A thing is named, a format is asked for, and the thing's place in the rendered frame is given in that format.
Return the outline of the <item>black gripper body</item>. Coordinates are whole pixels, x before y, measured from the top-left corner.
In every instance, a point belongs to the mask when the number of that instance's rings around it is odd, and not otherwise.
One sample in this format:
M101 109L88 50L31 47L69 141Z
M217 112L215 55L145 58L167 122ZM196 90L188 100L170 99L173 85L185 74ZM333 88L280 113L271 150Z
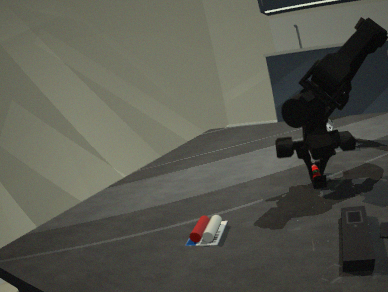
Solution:
M319 123L326 124L326 113L320 117L313 117L306 125L303 125L303 135L304 128L310 126L311 129L319 129ZM354 150L356 149L356 142L354 137L349 133L349 131L339 132L340 135L340 149L343 151ZM294 150L298 152L298 156L308 155L308 149L304 147L304 140L293 141L292 137L280 137L276 141L276 152L277 158L291 157L294 154Z

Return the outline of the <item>red and green battery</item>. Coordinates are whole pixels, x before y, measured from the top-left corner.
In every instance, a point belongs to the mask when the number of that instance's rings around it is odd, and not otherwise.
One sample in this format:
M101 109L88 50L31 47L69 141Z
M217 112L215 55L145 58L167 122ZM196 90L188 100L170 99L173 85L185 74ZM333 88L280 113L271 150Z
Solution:
M322 176L321 173L319 173L319 168L316 165L312 165L312 172L313 172L313 179L315 176Z

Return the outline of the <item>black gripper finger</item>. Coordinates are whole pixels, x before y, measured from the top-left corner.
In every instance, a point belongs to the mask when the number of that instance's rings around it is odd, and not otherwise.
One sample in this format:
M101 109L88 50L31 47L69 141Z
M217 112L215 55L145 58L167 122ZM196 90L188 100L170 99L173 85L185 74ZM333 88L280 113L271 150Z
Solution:
M336 155L336 151L334 150L333 152L334 152L333 155ZM323 172L325 171L325 168L326 168L327 161L330 159L330 157L320 158L319 173L321 173L321 175L323 175Z
M310 173L310 177L311 179L313 179L313 172L312 172L312 163L311 163L311 156L310 156L310 153L308 152L308 155L301 155L301 156L298 156L298 159L303 159L303 161L305 162L306 166L307 166L307 169Z

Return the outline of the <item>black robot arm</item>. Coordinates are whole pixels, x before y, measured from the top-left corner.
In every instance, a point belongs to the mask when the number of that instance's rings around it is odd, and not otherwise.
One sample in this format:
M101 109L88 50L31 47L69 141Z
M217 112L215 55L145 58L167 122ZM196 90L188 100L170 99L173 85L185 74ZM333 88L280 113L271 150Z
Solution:
M286 124L299 128L313 117L320 117L325 113L328 122L334 109L342 111L349 101L351 81L359 67L368 54L381 48L388 39L387 30L369 17L366 20L361 17L355 29L356 32L338 52L329 53L322 60L317 60L298 82L303 90L281 107ZM308 78L311 75L310 82ZM332 156L333 149L341 145L339 131L328 132L324 122L319 123L319 129L306 126L303 140L305 149L309 149L314 160Z

